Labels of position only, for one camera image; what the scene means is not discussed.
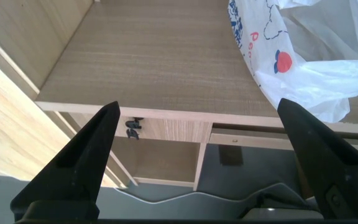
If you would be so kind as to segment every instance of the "plastic bag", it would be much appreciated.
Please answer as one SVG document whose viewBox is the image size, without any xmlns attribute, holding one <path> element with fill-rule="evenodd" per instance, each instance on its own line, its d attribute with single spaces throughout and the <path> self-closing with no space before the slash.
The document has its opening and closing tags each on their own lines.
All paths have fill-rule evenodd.
<svg viewBox="0 0 358 224">
<path fill-rule="evenodd" d="M 269 102 L 338 122 L 358 95 L 358 0 L 230 0 L 235 40 Z"/>
</svg>

